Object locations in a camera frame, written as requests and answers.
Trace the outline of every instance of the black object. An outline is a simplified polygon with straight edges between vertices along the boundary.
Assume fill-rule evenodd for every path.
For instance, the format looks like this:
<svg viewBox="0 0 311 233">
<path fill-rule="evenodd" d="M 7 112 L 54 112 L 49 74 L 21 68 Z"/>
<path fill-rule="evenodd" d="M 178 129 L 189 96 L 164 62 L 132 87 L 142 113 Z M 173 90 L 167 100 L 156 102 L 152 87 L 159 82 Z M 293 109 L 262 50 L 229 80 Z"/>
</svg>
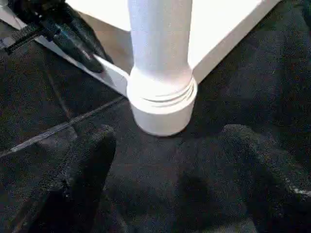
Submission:
<svg viewBox="0 0 311 233">
<path fill-rule="evenodd" d="M 311 1 L 310 0 L 304 0 L 303 14 L 304 14 L 306 24 L 311 29 Z"/>
<path fill-rule="evenodd" d="M 0 40 L 0 50 L 11 54 L 43 35 L 93 72 L 104 70 L 93 54 L 112 63 L 93 29 L 65 0 L 12 0 L 9 7 L 28 26 Z"/>
<path fill-rule="evenodd" d="M 311 178 L 275 141 L 243 125 L 221 133 L 227 155 L 235 158 L 240 186 L 259 232 L 309 232 Z"/>
<path fill-rule="evenodd" d="M 7 232 L 89 232 L 115 149 L 109 126 L 78 137 L 57 168 L 46 171 Z"/>
</svg>

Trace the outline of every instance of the white edge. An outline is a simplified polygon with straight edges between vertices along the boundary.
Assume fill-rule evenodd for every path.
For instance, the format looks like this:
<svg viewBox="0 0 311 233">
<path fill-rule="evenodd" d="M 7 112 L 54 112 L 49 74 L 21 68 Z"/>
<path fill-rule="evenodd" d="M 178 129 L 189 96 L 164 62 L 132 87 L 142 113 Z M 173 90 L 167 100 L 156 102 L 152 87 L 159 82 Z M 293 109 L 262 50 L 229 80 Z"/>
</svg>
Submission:
<svg viewBox="0 0 311 233">
<path fill-rule="evenodd" d="M 16 29 L 20 29 L 21 27 L 24 27 L 25 24 L 18 20 L 18 18 L 15 17 L 14 13 L 10 10 L 9 7 L 4 6 L 0 7 L 0 19 L 5 21 L 6 23 L 10 24 L 12 27 Z M 81 63 L 75 61 L 68 55 L 66 55 L 60 48 L 58 48 L 53 42 L 47 41 L 44 37 L 40 37 L 36 40 L 38 43 L 42 44 L 43 46 L 47 47 L 48 49 L 52 50 L 59 56 L 65 58 L 67 61 L 72 63 L 73 65 L 79 67 L 80 69 L 84 70 L 89 75 L 93 76 L 95 79 L 99 80 L 100 82 L 108 85 L 115 91 L 119 92 L 123 96 L 126 95 L 126 87 L 127 87 L 127 80 L 129 75 L 120 69 L 119 67 L 116 67 L 115 65 L 107 62 L 106 60 L 97 57 L 97 59 L 102 63 L 102 65 L 105 68 L 105 71 L 101 74 L 94 73 L 89 71 L 85 66 L 83 66 Z"/>
<path fill-rule="evenodd" d="M 198 83 L 282 0 L 264 0 L 221 40 L 199 63 L 190 64 Z"/>
</svg>

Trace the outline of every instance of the black plastic part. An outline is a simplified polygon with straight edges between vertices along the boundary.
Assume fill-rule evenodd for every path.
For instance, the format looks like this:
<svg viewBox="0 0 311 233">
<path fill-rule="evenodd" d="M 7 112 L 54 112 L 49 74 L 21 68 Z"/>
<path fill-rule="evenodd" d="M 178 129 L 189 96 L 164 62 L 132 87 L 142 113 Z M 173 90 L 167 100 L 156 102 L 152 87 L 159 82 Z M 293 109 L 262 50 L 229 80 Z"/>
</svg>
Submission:
<svg viewBox="0 0 311 233">
<path fill-rule="evenodd" d="M 68 14 L 68 17 L 72 19 L 71 22 L 68 23 L 68 25 L 81 38 L 81 40 L 96 55 L 104 58 L 105 60 L 113 64 L 111 57 L 105 52 L 94 30 L 68 4 L 65 4 L 63 10 L 64 14 Z"/>
<path fill-rule="evenodd" d="M 0 39 L 0 50 L 4 50 L 10 55 L 16 49 L 42 35 L 42 33 L 43 28 L 40 25 L 31 23 L 20 31 L 14 32 L 11 36 Z"/>
<path fill-rule="evenodd" d="M 62 51 L 90 71 L 104 71 L 94 54 L 112 63 L 111 57 L 106 54 L 93 29 L 64 0 L 17 0 L 10 1 L 9 6 L 25 23 L 43 27 L 41 34 L 47 40 L 53 41 Z M 41 34 L 23 36 L 23 40 L 12 45 L 14 49 L 7 50 L 8 54 Z M 6 47 L 2 41 L 0 49 L 1 47 Z"/>
<path fill-rule="evenodd" d="M 51 38 L 62 51 L 82 63 L 89 70 L 96 73 L 103 72 L 104 68 L 94 57 L 93 51 L 67 24 L 58 24 L 52 18 L 40 23 L 50 32 L 47 33 L 48 38 Z"/>
<path fill-rule="evenodd" d="M 57 169 L 46 171 L 7 232 L 89 232 L 115 149 L 109 126 L 78 137 Z"/>
</svg>

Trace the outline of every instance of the white pipe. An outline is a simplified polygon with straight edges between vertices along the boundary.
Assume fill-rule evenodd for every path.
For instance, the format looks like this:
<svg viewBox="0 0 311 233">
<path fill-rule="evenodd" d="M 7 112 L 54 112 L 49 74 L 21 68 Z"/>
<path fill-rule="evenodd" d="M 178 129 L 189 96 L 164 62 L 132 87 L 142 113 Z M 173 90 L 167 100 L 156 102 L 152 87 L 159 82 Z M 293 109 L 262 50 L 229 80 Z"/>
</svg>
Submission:
<svg viewBox="0 0 311 233">
<path fill-rule="evenodd" d="M 192 0 L 129 0 L 134 67 L 127 86 L 136 123 L 167 136 L 188 124 L 197 84 L 188 64 Z"/>
</svg>

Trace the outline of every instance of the black carpet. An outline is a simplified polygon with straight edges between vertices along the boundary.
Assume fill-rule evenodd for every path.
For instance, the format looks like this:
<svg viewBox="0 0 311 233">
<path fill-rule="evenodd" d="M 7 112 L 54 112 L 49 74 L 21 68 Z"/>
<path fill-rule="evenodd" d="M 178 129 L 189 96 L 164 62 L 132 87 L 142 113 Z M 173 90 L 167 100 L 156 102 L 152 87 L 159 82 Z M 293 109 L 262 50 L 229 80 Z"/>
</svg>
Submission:
<svg viewBox="0 0 311 233">
<path fill-rule="evenodd" d="M 0 35 L 9 30 L 5 24 L 0 29 Z M 122 99 L 2 156 L 0 231 L 71 140 L 108 124 L 117 133 L 117 151 L 105 191 L 133 231 L 212 231 L 237 224 L 245 226 L 238 232 L 254 232 L 239 224 L 250 213 L 239 174 L 217 135 L 227 124 L 247 125 L 310 171 L 310 48 L 300 1 L 283 1 L 200 84 L 191 122 L 178 135 L 143 133 Z M 35 43 L 3 59 L 1 151 L 120 97 Z"/>
</svg>

